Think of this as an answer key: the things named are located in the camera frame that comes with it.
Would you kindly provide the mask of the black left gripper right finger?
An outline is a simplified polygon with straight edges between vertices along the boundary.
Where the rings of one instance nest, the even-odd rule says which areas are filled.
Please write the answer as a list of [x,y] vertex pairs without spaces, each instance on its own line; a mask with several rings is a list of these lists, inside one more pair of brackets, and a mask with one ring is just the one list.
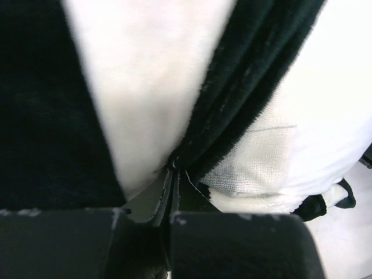
[[222,213],[184,171],[173,177],[173,278],[324,278],[313,238],[291,214]]

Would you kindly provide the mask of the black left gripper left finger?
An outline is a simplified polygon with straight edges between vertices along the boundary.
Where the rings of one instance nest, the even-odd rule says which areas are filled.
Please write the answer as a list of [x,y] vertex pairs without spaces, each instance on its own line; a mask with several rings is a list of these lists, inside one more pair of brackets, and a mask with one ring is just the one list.
[[174,171],[120,208],[1,210],[2,278],[166,278]]

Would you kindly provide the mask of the black white checkered pillowcase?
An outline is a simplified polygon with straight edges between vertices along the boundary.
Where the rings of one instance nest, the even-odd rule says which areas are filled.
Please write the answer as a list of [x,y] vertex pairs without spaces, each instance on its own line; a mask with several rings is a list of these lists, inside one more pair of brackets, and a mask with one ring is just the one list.
[[281,194],[268,112],[323,1],[2,1],[1,208],[122,206],[179,170],[224,212],[352,208]]

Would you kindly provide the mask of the white pillow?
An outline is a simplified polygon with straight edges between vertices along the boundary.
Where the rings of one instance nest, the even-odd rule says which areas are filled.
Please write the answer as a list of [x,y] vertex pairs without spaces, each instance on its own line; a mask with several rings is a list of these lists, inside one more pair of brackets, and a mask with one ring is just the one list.
[[228,196],[327,191],[371,142],[371,2],[327,1],[270,102],[203,178]]

